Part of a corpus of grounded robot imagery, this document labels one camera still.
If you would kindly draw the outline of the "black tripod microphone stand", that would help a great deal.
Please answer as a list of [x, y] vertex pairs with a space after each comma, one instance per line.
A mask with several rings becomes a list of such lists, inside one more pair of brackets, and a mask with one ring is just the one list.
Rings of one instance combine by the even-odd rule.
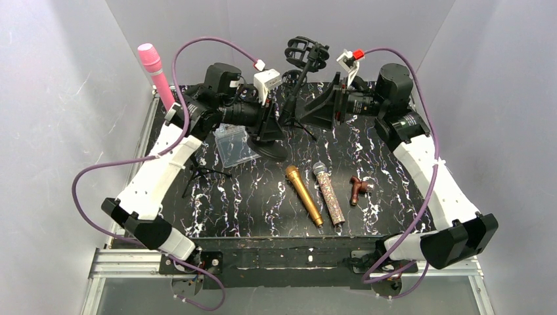
[[282, 75], [282, 84], [288, 91], [284, 97], [285, 103], [278, 119], [280, 126], [302, 129], [312, 140], [317, 141], [317, 137], [296, 118], [298, 96], [301, 88], [307, 85], [307, 72], [288, 70]]

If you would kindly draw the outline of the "gold microphone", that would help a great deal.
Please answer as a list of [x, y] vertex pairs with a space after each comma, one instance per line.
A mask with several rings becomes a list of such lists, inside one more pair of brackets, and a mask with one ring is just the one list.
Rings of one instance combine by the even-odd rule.
[[297, 195], [300, 197], [302, 204], [308, 212], [311, 220], [317, 228], [323, 226], [323, 218], [317, 209], [315, 202], [306, 185], [302, 181], [300, 171], [295, 165], [287, 166], [285, 170], [286, 178], [290, 181]]

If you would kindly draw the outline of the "black round-base microphone stand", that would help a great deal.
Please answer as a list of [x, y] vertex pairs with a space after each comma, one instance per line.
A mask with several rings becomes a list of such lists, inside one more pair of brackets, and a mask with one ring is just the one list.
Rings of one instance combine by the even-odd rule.
[[247, 145], [263, 158], [282, 162], [288, 157], [286, 148], [279, 143], [285, 139], [283, 127], [305, 129], [296, 118], [298, 97], [309, 73], [325, 69], [330, 58], [329, 46], [304, 36], [296, 36], [287, 42], [284, 50], [286, 61], [299, 70], [290, 80], [289, 91], [284, 97], [280, 114], [275, 115], [276, 104], [269, 99], [270, 88], [263, 83], [258, 89], [260, 102], [257, 105], [256, 124], [247, 127]]

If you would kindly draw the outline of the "small black tripod stand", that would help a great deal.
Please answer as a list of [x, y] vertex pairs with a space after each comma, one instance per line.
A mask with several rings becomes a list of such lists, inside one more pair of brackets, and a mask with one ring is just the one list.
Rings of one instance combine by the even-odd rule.
[[230, 173], [226, 173], [226, 172], [223, 172], [223, 171], [218, 171], [218, 170], [215, 170], [215, 169], [210, 169], [210, 168], [207, 168], [205, 166], [200, 165], [200, 163], [197, 161], [197, 158], [195, 156], [189, 157], [189, 161], [191, 163], [191, 165], [190, 165], [191, 174], [190, 174], [190, 177], [189, 177], [189, 179], [186, 183], [185, 189], [183, 190], [183, 193], [181, 195], [182, 198], [185, 198], [190, 185], [196, 179], [199, 179], [201, 177], [206, 177], [206, 176], [211, 175], [211, 174], [222, 175], [222, 176], [224, 176], [228, 179], [233, 177]]

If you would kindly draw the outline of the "glitter silver-head microphone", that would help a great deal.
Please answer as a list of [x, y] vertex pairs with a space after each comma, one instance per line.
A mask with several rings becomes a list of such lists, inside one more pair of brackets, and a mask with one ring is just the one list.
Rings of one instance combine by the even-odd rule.
[[334, 226], [339, 226], [345, 222], [340, 203], [334, 191], [330, 176], [328, 174], [328, 169], [326, 165], [318, 161], [313, 167], [312, 171], [317, 179], [319, 188], [323, 195], [324, 201], [326, 203], [332, 224]]

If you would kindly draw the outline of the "pink microphone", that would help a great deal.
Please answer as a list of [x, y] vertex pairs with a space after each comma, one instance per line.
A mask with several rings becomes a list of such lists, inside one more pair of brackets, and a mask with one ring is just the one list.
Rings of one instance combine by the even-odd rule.
[[164, 108], [166, 111], [170, 110], [175, 103], [175, 98], [163, 71], [162, 60], [158, 51], [153, 44], [143, 43], [137, 47], [137, 52], [143, 68], [151, 77]]

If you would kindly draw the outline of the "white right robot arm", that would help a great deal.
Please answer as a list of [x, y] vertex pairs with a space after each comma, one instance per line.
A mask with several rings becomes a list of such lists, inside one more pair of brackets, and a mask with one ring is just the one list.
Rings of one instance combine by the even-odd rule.
[[384, 240], [391, 261], [426, 261], [441, 270], [479, 255], [499, 228], [493, 214], [483, 214], [464, 195], [444, 162], [425, 119], [411, 108], [414, 83], [408, 67], [381, 67], [373, 88], [350, 89], [336, 73], [332, 83], [304, 106], [301, 122], [332, 129], [346, 115], [374, 118], [377, 135], [404, 166], [424, 198], [435, 230]]

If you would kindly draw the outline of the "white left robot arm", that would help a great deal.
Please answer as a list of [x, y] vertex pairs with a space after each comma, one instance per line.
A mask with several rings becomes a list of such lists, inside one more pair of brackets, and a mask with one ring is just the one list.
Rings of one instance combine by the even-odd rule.
[[162, 201], [188, 160], [207, 136], [222, 123], [246, 128], [248, 146], [261, 156], [284, 161], [286, 150], [278, 143], [284, 137], [261, 134], [278, 121], [270, 90], [282, 83], [275, 69], [254, 75], [252, 84], [241, 84], [241, 71], [217, 62], [209, 66], [203, 83], [180, 93], [186, 102], [167, 111], [166, 124], [132, 181], [115, 198], [106, 198], [101, 209], [126, 232], [151, 250], [160, 250], [182, 261], [196, 244], [160, 215]]

